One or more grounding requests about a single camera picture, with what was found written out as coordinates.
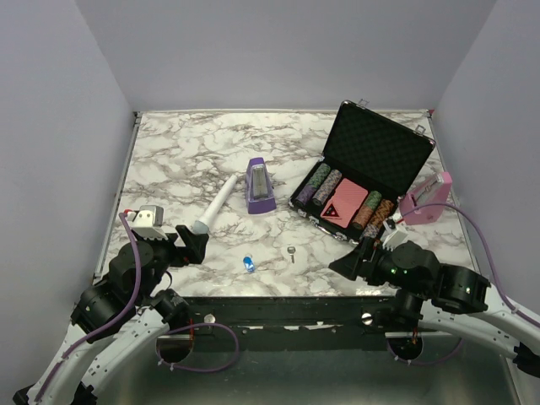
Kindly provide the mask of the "silver key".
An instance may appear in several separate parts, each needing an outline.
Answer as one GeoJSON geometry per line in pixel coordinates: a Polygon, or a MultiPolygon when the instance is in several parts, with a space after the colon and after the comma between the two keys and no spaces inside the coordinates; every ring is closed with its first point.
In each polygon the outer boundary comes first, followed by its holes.
{"type": "Polygon", "coordinates": [[[295,259],[294,259],[294,254],[295,254],[295,247],[294,246],[289,246],[287,248],[287,252],[290,256],[290,260],[292,263],[295,263],[295,259]]]}

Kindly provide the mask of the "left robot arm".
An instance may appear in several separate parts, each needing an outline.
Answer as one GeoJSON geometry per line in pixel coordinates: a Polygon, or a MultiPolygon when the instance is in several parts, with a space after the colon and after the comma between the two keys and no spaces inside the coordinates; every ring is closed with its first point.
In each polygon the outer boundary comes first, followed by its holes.
{"type": "Polygon", "coordinates": [[[154,292],[171,267],[203,262],[208,235],[178,225],[149,240],[134,233],[109,272],[75,305],[67,334],[44,375],[16,391],[16,404],[96,404],[112,376],[161,333],[189,325],[187,302],[173,289],[154,292]]]}

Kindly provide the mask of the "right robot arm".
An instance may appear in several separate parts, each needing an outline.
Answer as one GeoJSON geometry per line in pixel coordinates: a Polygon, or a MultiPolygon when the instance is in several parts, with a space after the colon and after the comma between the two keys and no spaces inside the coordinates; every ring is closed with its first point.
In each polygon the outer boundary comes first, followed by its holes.
{"type": "Polygon", "coordinates": [[[538,316],[519,316],[473,270],[441,263],[412,241],[385,248],[371,238],[329,267],[351,281],[361,278],[396,290],[390,308],[372,317],[374,325],[400,331],[420,327],[467,338],[511,359],[520,371],[539,375],[538,316]]]}

